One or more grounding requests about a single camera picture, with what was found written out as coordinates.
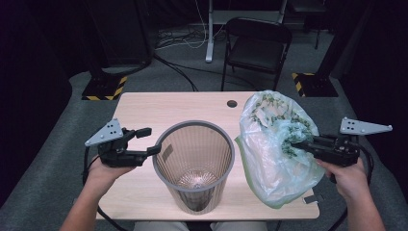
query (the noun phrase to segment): dark backdrop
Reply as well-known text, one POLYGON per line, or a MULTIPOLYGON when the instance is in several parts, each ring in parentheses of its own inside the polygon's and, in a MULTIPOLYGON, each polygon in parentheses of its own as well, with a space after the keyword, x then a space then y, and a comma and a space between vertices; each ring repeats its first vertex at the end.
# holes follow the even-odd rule
POLYGON ((367 138, 408 201, 407 11, 403 0, 374 2, 351 68, 341 83, 360 120, 393 125, 394 131, 367 138))
POLYGON ((1 206, 59 119, 71 85, 24 1, 2 1, 0 28, 1 206))
MULTIPOLYGON (((185 25, 198 22, 197 7, 204 21, 208 21, 209 0, 151 0, 154 14, 159 18, 162 27, 185 25)), ((214 0, 215 10, 236 11, 279 11, 282 0, 214 0)))

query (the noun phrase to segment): white desk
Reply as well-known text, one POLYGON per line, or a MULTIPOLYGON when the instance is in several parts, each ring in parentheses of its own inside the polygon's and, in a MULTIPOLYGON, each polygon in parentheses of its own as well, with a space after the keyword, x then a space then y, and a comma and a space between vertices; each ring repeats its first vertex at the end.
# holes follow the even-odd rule
POLYGON ((213 0, 209 0, 209 13, 208 13, 208 44, 207 55, 205 61, 210 63, 213 61, 214 50, 214 24, 225 24, 229 19, 237 16, 250 17, 256 19, 263 19, 266 21, 277 21, 282 23, 283 16, 285 14, 285 8, 287 0, 281 0, 282 5, 279 12, 265 12, 265 11, 214 11, 213 0))
MULTIPOLYGON (((205 120, 222 128, 233 140, 240 133, 240 116, 254 92, 145 92, 124 93, 114 117, 127 129, 152 128, 152 135, 129 141, 128 150, 145 150, 170 126, 186 120, 205 120), (229 100, 238 103, 227 106, 229 100)), ((228 175, 222 199, 213 211, 190 215, 177 206, 149 157, 142 167, 121 176, 100 206, 111 218, 135 220, 268 220, 317 218, 316 203, 298 198, 275 210, 262 203, 246 183, 240 150, 233 141, 235 163, 228 175)), ((303 196, 312 195, 307 191, 303 196)))

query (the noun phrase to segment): plastic bag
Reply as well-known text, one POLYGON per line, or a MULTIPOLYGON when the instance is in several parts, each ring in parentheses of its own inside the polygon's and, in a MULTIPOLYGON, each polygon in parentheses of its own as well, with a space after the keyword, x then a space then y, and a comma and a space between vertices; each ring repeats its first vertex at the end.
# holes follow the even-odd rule
POLYGON ((324 174, 311 153, 291 143, 318 136, 316 124, 292 99, 272 91, 251 96, 240 119, 240 147, 246 181, 274 209, 312 189, 324 174))

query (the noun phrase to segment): black wall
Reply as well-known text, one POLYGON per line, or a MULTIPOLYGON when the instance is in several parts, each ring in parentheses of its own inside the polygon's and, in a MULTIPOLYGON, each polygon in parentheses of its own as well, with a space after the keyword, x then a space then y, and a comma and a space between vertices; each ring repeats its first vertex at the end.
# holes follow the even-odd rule
MULTIPOLYGON (((162 28, 199 22, 198 9, 204 21, 208 21, 209 0, 149 0, 152 12, 162 28)), ((233 0, 213 1, 214 10, 279 11, 282 0, 233 0)))
POLYGON ((83 56, 91 56, 101 66, 108 66, 85 0, 19 1, 25 4, 68 78, 88 70, 83 56))
POLYGON ((0 7, 0 206, 58 121, 71 85, 22 0, 0 7))
POLYGON ((408 201, 408 5, 377 0, 349 72, 341 79, 358 119, 393 125, 367 138, 408 201))
POLYGON ((159 26, 148 0, 86 0, 108 65, 150 64, 159 26))

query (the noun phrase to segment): yellow and black hazard tape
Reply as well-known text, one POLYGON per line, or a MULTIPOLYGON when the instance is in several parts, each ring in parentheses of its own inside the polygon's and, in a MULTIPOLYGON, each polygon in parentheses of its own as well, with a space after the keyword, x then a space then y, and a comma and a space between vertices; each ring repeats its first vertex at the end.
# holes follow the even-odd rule
POLYGON ((127 76, 122 77, 115 89, 115 92, 112 95, 83 95, 83 100, 116 100, 119 98, 120 94, 123 91, 123 87, 127 81, 127 76))
POLYGON ((305 75, 311 76, 315 74, 314 73, 292 73, 294 84, 296 85, 296 90, 299 93, 299 96, 301 97, 306 97, 306 94, 305 94, 304 88, 302 87, 302 84, 300 83, 299 78, 305 75))

